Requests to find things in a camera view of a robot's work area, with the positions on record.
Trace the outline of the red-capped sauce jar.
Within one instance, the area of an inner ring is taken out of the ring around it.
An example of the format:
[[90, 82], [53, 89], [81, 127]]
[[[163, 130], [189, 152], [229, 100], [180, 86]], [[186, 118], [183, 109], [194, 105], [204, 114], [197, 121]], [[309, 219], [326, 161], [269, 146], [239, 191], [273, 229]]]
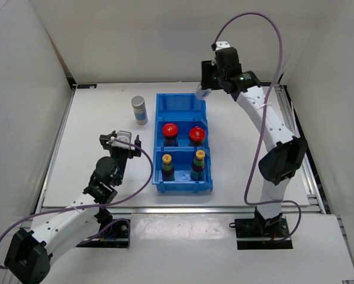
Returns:
[[162, 134], [164, 138], [163, 145], [165, 147], [178, 146], [178, 141], [177, 141], [178, 131], [179, 131], [178, 126], [172, 122], [166, 123], [162, 127]]
[[201, 127], [193, 127], [189, 131], [189, 146], [201, 147], [204, 144], [206, 132]]

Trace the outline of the yellow-capped sauce bottle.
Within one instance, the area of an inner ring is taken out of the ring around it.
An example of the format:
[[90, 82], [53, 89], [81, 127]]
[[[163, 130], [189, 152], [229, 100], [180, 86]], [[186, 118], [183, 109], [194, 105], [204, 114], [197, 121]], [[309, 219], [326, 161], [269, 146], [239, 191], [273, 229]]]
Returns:
[[191, 173], [190, 173], [191, 178], [193, 180], [202, 179], [204, 176], [204, 170], [205, 170], [205, 151], [198, 150], [195, 153], [195, 157], [191, 165]]
[[174, 167], [172, 163], [172, 156], [164, 154], [162, 156], [162, 178], [164, 181], [174, 181]]

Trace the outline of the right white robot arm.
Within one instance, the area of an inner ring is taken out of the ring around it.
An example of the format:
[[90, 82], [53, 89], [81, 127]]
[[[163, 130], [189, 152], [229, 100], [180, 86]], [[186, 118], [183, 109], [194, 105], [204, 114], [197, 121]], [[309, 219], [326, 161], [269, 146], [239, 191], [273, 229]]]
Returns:
[[212, 49], [214, 60], [201, 63], [201, 96], [213, 90], [223, 90], [229, 94], [262, 135], [262, 143], [267, 151], [258, 161], [263, 188], [253, 222], [255, 233], [266, 237], [281, 222], [281, 201], [287, 185], [302, 164], [307, 141], [296, 137], [268, 106], [259, 79], [252, 71], [242, 71], [234, 47], [220, 41], [213, 44]]

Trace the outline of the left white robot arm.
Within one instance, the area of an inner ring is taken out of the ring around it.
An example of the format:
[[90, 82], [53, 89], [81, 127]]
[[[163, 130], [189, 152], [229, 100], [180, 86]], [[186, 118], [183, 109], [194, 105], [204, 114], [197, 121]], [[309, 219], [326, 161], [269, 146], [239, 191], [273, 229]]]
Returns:
[[112, 216], [103, 208], [117, 195], [123, 182], [127, 159], [141, 156], [141, 141], [130, 145], [131, 133], [101, 135], [109, 156], [100, 158], [87, 187], [66, 207], [31, 231], [19, 229], [12, 237], [4, 265], [21, 283], [40, 283], [54, 262], [84, 239], [105, 237], [112, 229]]

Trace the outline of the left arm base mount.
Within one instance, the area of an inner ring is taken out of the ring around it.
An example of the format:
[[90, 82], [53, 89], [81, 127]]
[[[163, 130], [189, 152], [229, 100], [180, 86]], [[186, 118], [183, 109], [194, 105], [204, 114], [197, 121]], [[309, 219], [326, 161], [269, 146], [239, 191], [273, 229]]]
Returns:
[[113, 219], [109, 227], [97, 237], [87, 242], [84, 240], [77, 247], [128, 249], [130, 247], [131, 220], [126, 218]]

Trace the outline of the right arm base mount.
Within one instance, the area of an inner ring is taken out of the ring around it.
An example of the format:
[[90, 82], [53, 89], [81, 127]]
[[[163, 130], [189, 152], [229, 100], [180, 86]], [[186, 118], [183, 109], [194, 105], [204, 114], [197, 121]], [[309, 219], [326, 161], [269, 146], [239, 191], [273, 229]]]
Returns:
[[276, 227], [262, 231], [253, 218], [235, 219], [229, 223], [235, 229], [238, 250], [290, 250], [293, 249], [285, 218]]

